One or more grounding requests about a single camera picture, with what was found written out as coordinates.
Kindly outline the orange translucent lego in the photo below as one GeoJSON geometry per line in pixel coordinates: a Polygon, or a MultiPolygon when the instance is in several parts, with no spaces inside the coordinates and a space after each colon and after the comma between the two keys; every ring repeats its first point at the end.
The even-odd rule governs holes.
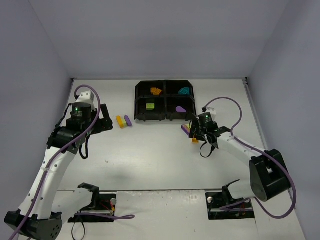
{"type": "Polygon", "coordinates": [[[193,138],[191,141],[192,141],[193,144],[198,144],[199,143],[199,141],[196,138],[193,138]]]}

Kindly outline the purple and lime lego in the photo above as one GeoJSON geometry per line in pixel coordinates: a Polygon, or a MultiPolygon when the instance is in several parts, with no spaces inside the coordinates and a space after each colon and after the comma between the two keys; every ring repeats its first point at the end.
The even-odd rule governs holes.
{"type": "Polygon", "coordinates": [[[190,124],[182,124],[181,129],[184,131],[185,134],[187,134],[188,136],[190,135],[190,132],[191,132],[190,124]]]}

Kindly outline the orange long lego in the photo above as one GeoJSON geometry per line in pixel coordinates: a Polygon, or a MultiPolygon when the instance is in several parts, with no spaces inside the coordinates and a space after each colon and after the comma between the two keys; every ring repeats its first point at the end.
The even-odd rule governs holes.
{"type": "Polygon", "coordinates": [[[121,118],[122,118],[122,117],[121,117],[120,115],[117,115],[117,116],[116,116],[116,121],[117,121],[117,124],[119,125],[119,127],[120,127],[121,129],[123,129],[123,128],[125,128],[125,126],[123,125],[121,118]]]}

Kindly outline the lime small lego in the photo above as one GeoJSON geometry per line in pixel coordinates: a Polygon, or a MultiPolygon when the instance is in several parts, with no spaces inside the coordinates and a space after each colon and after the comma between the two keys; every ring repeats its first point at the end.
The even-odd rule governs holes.
{"type": "Polygon", "coordinates": [[[123,126],[126,127],[127,126],[126,120],[124,118],[121,118],[121,121],[122,121],[123,126]]]}

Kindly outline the purple studded lego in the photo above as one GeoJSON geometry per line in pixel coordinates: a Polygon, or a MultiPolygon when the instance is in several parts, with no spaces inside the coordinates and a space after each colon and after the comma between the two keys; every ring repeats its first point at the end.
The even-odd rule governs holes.
{"type": "Polygon", "coordinates": [[[127,125],[128,127],[131,127],[131,126],[132,126],[132,122],[131,122],[131,120],[130,120],[130,118],[129,118],[128,115],[125,115],[125,116],[124,116],[124,120],[125,120],[125,123],[126,123],[126,125],[127,125]]]}

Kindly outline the purple rounded lego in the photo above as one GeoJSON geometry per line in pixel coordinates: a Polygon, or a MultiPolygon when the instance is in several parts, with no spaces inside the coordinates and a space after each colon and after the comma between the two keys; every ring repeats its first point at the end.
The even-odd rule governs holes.
{"type": "Polygon", "coordinates": [[[175,110],[176,110],[176,112],[178,112],[178,113],[186,113],[186,112],[187,112],[186,109],[184,109],[184,108],[181,107],[181,106],[177,106],[177,107],[175,108],[175,110]]]}

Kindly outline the teal two-stud lego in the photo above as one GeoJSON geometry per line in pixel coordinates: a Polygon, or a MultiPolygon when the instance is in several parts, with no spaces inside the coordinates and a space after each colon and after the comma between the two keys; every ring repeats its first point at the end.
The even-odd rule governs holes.
{"type": "Polygon", "coordinates": [[[179,90],[178,94],[180,95],[188,95],[189,91],[186,88],[182,88],[179,90]]]}

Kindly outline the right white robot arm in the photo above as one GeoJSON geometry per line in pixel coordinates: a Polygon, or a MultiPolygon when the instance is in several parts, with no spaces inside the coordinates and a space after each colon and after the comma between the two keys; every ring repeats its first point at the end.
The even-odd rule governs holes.
{"type": "Polygon", "coordinates": [[[209,112],[194,118],[189,137],[209,144],[211,152],[222,150],[229,153],[249,168],[248,180],[235,180],[222,187],[228,204],[247,198],[267,202],[292,187],[278,150],[256,148],[241,139],[236,140],[229,128],[218,127],[209,112]]]}

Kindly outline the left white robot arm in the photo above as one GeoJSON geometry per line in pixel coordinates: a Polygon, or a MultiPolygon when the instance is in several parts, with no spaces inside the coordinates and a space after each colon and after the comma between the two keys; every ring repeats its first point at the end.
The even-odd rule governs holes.
{"type": "Polygon", "coordinates": [[[9,211],[4,222],[13,229],[11,239],[22,235],[34,240],[55,240],[62,226],[83,208],[93,209],[100,201],[100,189],[81,183],[71,198],[55,202],[59,185],[67,168],[77,154],[87,148],[92,135],[113,129],[106,104],[95,108],[93,103],[74,102],[66,125],[58,122],[47,141],[45,158],[38,175],[23,203],[16,211],[9,211]]]}

